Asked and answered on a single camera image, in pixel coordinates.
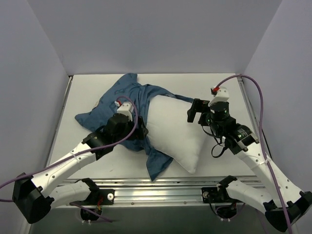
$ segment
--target white backdrop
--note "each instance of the white backdrop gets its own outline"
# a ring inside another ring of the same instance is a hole
[[[259,81],[264,96],[264,133],[272,157],[304,191],[312,191],[312,2],[283,0],[246,74]],[[246,82],[259,114],[259,96]],[[297,222],[310,234],[312,211]]]
[[[28,0],[69,74],[233,73],[281,0]]]
[[[47,160],[68,82],[25,0],[0,1],[0,184]],[[12,198],[13,185],[0,190]],[[0,203],[0,233],[20,234],[22,215]]]

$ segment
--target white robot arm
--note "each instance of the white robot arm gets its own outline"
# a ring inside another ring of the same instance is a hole
[[[268,167],[272,167],[278,189],[285,202],[285,207],[294,224],[312,205],[312,193],[303,192],[295,186],[276,166],[268,155],[263,155],[258,138],[244,125],[236,122],[230,116],[229,92],[225,87],[211,89],[214,98],[212,101],[194,99],[188,111],[188,122],[193,122],[195,114],[201,113],[198,123],[209,126],[212,133],[208,135],[220,139],[220,145],[241,159],[261,180],[268,192],[260,192],[235,178],[228,176],[217,184],[218,192],[214,194],[219,200],[239,200],[265,214],[267,220],[279,231],[287,230],[287,222],[283,213],[277,186]]]
[[[212,89],[213,100],[194,99],[188,111],[188,122],[193,122],[195,114],[201,113],[198,123],[209,126],[212,137],[220,139],[220,144],[246,163],[262,181],[267,192],[248,186],[233,176],[224,178],[217,184],[217,196],[222,201],[238,200],[265,214],[268,221],[279,231],[287,230],[282,204],[268,167],[271,165],[276,175],[280,192],[284,198],[291,224],[294,224],[312,205],[312,193],[303,192],[295,186],[274,164],[269,156],[263,156],[261,146],[255,134],[246,126],[236,122],[229,114],[229,93],[225,87]],[[13,201],[29,223],[35,223],[48,214],[51,208],[69,204],[73,201],[86,201],[94,204],[101,196],[108,201],[114,194],[103,194],[91,179],[82,179],[75,184],[58,187],[70,175],[82,167],[99,160],[111,152],[113,146],[98,150],[125,138],[133,129],[132,106],[124,103],[109,120],[106,126],[89,134],[71,152],[61,158],[58,165],[33,177],[15,182]],[[148,131],[142,117],[138,118],[138,129],[128,140],[144,139]]]
[[[48,170],[15,182],[13,201],[29,223],[38,222],[52,208],[75,201],[96,204],[104,196],[108,203],[113,203],[114,193],[105,194],[89,178],[70,185],[58,185],[82,167],[110,153],[121,139],[127,136],[127,140],[144,139],[148,130],[143,118],[138,117],[138,128],[133,131],[132,111],[132,104],[124,102],[117,113],[108,119],[107,125],[90,133],[73,150],[56,161],[55,166],[49,166]]]

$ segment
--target white pillow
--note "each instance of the white pillow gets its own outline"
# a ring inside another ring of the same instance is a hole
[[[191,103],[158,95],[151,99],[147,115],[147,137],[151,145],[173,157],[194,174],[206,135],[201,126],[187,122]]]

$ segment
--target black mount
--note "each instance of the black mount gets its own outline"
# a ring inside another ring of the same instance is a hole
[[[237,178],[234,176],[227,176],[221,180],[216,188],[202,188],[202,196],[204,203],[222,203],[222,202],[234,202],[232,198],[229,197],[226,188],[230,183],[236,181]],[[291,224],[294,224],[298,219],[300,219],[312,206],[312,193],[311,192],[300,192],[300,198],[292,203],[291,201],[287,202],[287,213],[290,219]],[[266,209],[265,217],[268,222],[275,227],[280,232],[285,232],[287,230],[286,218],[282,208],[278,208],[273,200],[270,202],[263,203],[264,208]]]
[[[195,98],[191,108],[187,111],[187,121],[192,123],[196,113],[201,113],[198,124],[209,126],[211,136],[215,138],[225,137],[224,146],[236,155],[240,151],[248,151],[247,146],[259,143],[255,134],[245,125],[236,122],[230,116],[229,103],[219,101],[208,106],[209,101]]]
[[[51,210],[54,198],[45,198],[41,194],[41,187],[37,188],[31,181],[33,177],[19,179],[14,184],[12,199],[27,222],[36,223],[45,217]]]
[[[148,130],[144,125],[142,116],[138,117],[138,128],[127,140],[144,140]],[[114,114],[107,121],[107,125],[100,126],[94,132],[90,133],[82,143],[86,143],[90,148],[109,145],[125,138],[133,129],[134,123],[128,120],[123,114]],[[97,160],[113,151],[114,146],[102,150],[91,151],[96,154]]]
[[[81,180],[89,186],[91,193],[84,201],[76,201],[75,203],[84,206],[84,205],[97,205],[98,201],[101,200],[101,205],[113,205],[115,199],[115,190],[114,189],[100,189],[97,184],[90,178],[85,178]],[[113,195],[113,199],[108,199],[108,194]]]
[[[300,192],[301,197],[295,202],[287,202],[287,213],[291,224],[294,224],[300,219],[312,205],[312,193],[311,192]],[[282,208],[276,207],[273,201],[265,202],[264,207],[266,209],[265,217],[280,232],[287,230],[286,218]]]

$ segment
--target blue cloth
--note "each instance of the blue cloth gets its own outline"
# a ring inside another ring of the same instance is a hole
[[[123,75],[100,98],[97,107],[89,113],[76,115],[75,119],[80,125],[93,132],[98,127],[106,125],[107,120],[117,112],[117,107],[115,105],[116,99],[119,96],[127,96],[135,103],[139,115],[143,117],[144,123],[146,124],[150,100],[157,95],[193,102],[192,98],[174,95],[159,86],[150,84],[141,85],[137,82],[137,74],[128,73]],[[168,155],[154,149],[147,137],[144,140],[125,141],[122,145],[133,151],[145,150],[148,155],[146,167],[152,181],[159,173],[164,171],[173,160]]]

